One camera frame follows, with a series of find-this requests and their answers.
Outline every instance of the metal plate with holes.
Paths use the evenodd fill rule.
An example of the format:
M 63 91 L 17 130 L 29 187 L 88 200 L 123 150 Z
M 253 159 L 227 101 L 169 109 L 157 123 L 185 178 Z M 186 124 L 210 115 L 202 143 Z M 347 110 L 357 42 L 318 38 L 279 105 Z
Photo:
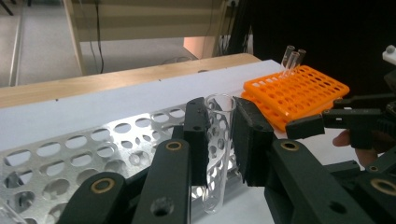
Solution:
M 184 114 L 185 105 L 173 106 L 3 151 L 1 198 L 29 224 L 55 223 L 88 177 L 109 171 L 128 178 L 150 166 L 156 146 Z M 233 169 L 233 152 L 230 160 Z M 191 191 L 193 199 L 202 194 Z

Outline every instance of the test tube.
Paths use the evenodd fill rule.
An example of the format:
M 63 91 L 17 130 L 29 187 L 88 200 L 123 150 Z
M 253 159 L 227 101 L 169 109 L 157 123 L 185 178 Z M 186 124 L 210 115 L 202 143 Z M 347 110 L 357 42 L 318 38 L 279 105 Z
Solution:
M 210 124 L 207 129 L 209 164 L 207 188 L 203 190 L 202 199 L 204 210 L 208 214 L 214 214 L 223 205 L 236 104 L 230 95 L 213 94 L 205 98 L 205 107 Z
M 280 73 L 285 71 L 286 65 L 288 64 L 289 57 L 291 53 L 295 50 L 293 45 L 288 45 L 285 50 L 285 54 L 283 55 L 282 62 L 280 63 Z
M 281 78 L 288 77 L 292 75 L 293 69 L 296 66 L 297 60 L 300 57 L 300 54 L 297 51 L 293 51 L 288 59 L 288 63 L 286 64 L 285 70 L 283 74 L 280 76 Z
M 300 56 L 297 59 L 296 67 L 300 66 L 301 63 L 303 62 L 304 56 L 306 54 L 306 50 L 305 49 L 298 49 L 297 52 L 300 54 Z

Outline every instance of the orange test tube rack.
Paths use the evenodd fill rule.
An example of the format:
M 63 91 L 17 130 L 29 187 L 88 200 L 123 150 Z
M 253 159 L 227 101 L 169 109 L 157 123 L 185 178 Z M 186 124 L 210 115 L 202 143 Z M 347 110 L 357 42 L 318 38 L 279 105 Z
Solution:
M 288 122 L 320 114 L 348 93 L 347 85 L 301 65 L 287 77 L 276 73 L 245 82 L 242 98 L 254 102 L 270 123 L 285 132 Z

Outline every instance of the wooden table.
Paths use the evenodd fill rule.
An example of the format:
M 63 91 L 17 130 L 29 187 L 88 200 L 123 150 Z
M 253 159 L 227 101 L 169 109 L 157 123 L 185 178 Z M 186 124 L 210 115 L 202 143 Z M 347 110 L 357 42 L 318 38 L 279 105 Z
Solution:
M 184 63 L 172 63 L 121 72 L 0 89 L 0 108 L 25 105 L 68 96 L 111 90 L 169 77 L 178 77 L 203 70 L 215 70 L 260 60 L 250 54 L 235 54 Z

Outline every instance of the finger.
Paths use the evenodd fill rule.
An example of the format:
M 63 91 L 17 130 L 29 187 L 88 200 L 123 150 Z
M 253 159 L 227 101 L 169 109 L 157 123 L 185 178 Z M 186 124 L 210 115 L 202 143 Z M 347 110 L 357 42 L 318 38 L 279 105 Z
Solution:
M 350 145 L 349 130 L 343 130 L 332 140 L 335 147 L 346 147 Z
M 388 151 L 396 145 L 396 141 L 387 133 L 373 131 L 373 148 L 378 153 Z
M 378 158 L 377 152 L 374 149 L 355 149 L 358 156 L 359 163 L 366 167 Z

